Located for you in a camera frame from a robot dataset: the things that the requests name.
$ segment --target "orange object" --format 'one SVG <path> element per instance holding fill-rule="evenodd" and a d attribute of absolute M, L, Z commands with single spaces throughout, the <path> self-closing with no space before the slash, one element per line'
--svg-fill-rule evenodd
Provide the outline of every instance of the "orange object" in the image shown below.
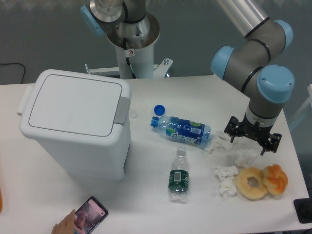
<path fill-rule="evenodd" d="M 269 193 L 280 195 L 285 191 L 288 178 L 279 165 L 273 164 L 265 167 L 263 175 L 263 183 L 267 186 Z"/>

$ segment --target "hand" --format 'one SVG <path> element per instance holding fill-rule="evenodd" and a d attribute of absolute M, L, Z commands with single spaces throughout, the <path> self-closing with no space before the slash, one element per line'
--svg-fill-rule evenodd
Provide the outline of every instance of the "hand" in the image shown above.
<path fill-rule="evenodd" d="M 79 229 L 78 227 L 76 227 L 76 225 L 74 225 L 75 230 L 77 231 L 78 234 L 86 234 L 84 232 L 84 230 Z"/>
<path fill-rule="evenodd" d="M 75 210 L 72 210 L 59 224 L 56 224 L 51 234 L 73 234 Z"/>

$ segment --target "smartphone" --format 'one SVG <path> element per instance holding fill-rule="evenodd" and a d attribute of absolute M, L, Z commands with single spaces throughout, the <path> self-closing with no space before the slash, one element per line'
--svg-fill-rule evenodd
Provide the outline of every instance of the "smartphone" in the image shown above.
<path fill-rule="evenodd" d="M 75 213 L 74 234 L 91 233 L 108 215 L 107 209 L 93 196 Z"/>

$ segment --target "gray floor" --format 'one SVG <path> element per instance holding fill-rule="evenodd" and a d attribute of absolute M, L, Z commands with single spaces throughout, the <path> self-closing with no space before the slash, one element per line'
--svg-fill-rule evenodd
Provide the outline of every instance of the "gray floor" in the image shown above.
<path fill-rule="evenodd" d="M 46 69 L 84 72 L 116 67 L 114 49 L 105 37 L 94 36 L 84 25 L 79 8 L 87 0 L 0 1 L 0 63 L 26 66 L 26 83 Z M 282 19 L 294 30 L 294 41 L 271 63 L 288 67 L 296 77 L 293 95 L 284 108 L 287 119 L 308 97 L 312 83 L 312 1 L 258 0 L 273 20 Z M 148 11 L 159 21 L 155 63 L 174 60 L 172 76 L 212 74 L 210 64 L 223 46 L 240 47 L 244 38 L 214 0 L 147 0 Z M 0 66 L 0 84 L 19 83 L 22 68 Z M 312 117 L 305 119 L 292 138 L 303 173 L 312 173 Z"/>

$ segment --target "warning sticker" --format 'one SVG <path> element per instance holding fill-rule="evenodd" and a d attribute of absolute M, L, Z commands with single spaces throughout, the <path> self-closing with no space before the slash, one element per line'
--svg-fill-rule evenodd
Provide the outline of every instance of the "warning sticker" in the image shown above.
<path fill-rule="evenodd" d="M 133 57 L 134 55 L 135 55 L 135 50 L 134 49 L 125 50 L 126 58 Z"/>

